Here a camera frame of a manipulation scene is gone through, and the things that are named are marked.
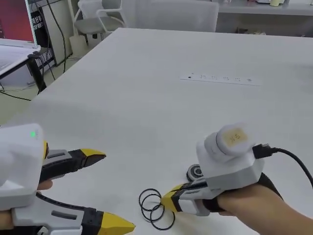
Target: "laptop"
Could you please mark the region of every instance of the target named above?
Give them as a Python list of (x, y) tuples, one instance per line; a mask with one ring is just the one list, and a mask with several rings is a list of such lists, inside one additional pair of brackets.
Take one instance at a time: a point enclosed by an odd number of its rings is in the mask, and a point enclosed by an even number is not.
[(0, 0), (0, 75), (39, 51), (27, 0)]

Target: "computer monitor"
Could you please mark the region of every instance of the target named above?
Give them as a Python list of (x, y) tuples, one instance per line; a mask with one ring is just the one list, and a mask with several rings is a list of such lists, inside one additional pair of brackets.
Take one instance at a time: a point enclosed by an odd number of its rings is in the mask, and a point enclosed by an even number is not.
[(0, 0), (0, 45), (37, 47), (27, 0)]

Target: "sticker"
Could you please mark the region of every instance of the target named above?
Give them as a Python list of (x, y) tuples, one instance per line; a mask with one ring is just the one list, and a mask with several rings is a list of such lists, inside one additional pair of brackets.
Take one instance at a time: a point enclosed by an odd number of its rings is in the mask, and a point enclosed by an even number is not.
[(224, 132), (222, 138), (228, 147), (233, 147), (248, 140), (248, 136), (241, 128), (235, 128)]

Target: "human hand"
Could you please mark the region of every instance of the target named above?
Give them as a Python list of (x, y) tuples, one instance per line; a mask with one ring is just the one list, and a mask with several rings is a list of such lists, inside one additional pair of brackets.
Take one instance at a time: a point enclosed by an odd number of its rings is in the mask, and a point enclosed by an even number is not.
[(262, 235), (313, 234), (313, 220), (259, 184), (223, 193), (218, 197), (218, 203), (225, 210), (221, 215), (235, 216)]
[[(38, 185), (38, 190), (46, 190), (53, 185), (51, 180), (47, 180)], [(0, 211), (0, 230), (13, 229), (13, 221), (11, 211)]]

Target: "metal bearing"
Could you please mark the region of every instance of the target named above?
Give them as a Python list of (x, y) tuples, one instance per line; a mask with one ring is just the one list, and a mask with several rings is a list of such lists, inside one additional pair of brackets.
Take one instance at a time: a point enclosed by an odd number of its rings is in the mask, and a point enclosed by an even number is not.
[(193, 164), (190, 166), (186, 176), (189, 182), (193, 182), (196, 179), (203, 177), (199, 164)]

